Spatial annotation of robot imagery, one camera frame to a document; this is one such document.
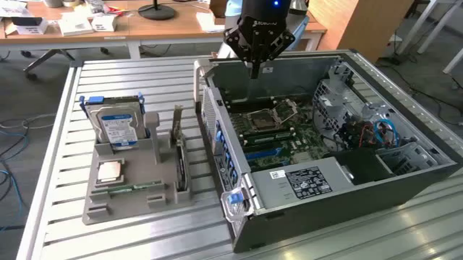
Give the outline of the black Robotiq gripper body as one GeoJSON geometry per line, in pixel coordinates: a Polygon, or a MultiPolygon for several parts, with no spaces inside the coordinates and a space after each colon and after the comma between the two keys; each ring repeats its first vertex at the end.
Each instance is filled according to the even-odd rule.
{"type": "Polygon", "coordinates": [[[287,15],[291,1],[243,1],[241,19],[254,30],[253,57],[255,58],[255,32],[281,32],[287,28],[287,15]]]}

